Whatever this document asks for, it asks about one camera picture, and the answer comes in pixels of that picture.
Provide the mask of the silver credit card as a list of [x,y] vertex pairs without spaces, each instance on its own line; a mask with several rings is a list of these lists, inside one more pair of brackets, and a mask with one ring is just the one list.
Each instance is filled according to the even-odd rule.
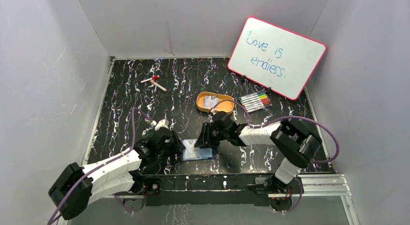
[[201,156],[200,149],[195,147],[197,139],[185,139],[182,143],[186,149],[183,151],[184,160],[196,160]]
[[204,108],[213,108],[219,102],[219,98],[215,95],[206,95],[204,97]]

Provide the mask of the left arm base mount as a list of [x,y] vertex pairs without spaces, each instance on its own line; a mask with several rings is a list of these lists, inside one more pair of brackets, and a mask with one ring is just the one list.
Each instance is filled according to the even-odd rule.
[[133,196],[142,198],[127,198],[129,195],[123,193],[114,194],[114,198],[120,203],[126,213],[134,216],[146,204],[149,196],[159,195],[161,192],[161,180],[158,178],[138,178],[131,189],[128,191]]

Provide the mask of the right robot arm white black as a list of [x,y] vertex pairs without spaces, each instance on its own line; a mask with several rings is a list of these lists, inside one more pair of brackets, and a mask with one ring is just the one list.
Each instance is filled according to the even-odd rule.
[[306,127],[296,116],[280,119],[264,125],[238,124],[223,111],[212,117],[211,123],[204,123],[196,148],[216,148],[227,140],[234,146],[274,145],[284,159],[272,177],[273,189],[285,193],[292,180],[307,168],[322,146],[322,139]]

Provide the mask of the blue leather card holder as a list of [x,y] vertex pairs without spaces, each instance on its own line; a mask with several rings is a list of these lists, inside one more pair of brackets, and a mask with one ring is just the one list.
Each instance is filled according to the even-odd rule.
[[182,161],[196,161],[196,160],[212,160],[216,159],[217,152],[213,148],[199,148],[195,147],[197,139],[184,139],[182,144],[184,150],[182,151]]

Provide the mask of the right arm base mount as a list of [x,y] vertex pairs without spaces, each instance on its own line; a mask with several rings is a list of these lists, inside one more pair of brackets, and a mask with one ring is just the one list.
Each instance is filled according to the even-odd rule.
[[[296,185],[298,186],[299,197],[295,203],[293,203],[292,196],[295,193]],[[274,211],[285,214],[295,210],[301,200],[304,193],[304,187],[302,179],[295,177],[290,183],[283,183],[275,176],[271,177],[256,177],[254,184],[249,187],[253,192],[259,195],[269,194],[285,194],[285,196],[269,196],[269,204]]]

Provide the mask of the orange oval tray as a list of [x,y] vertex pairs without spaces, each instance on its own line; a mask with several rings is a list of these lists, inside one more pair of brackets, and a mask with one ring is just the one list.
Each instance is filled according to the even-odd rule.
[[228,95],[203,91],[198,94],[196,105],[202,112],[210,112],[213,108],[216,112],[224,111],[230,115],[234,109],[233,100],[233,97]]

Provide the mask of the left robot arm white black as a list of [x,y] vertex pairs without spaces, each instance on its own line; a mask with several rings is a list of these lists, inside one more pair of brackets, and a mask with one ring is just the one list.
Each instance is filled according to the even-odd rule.
[[57,207],[48,223],[59,217],[71,220],[88,205],[108,195],[127,191],[141,193],[145,182],[132,172],[151,164],[159,156],[175,155],[184,149],[175,131],[161,127],[149,137],[134,140],[131,147],[115,156],[88,165],[69,164],[48,191]]

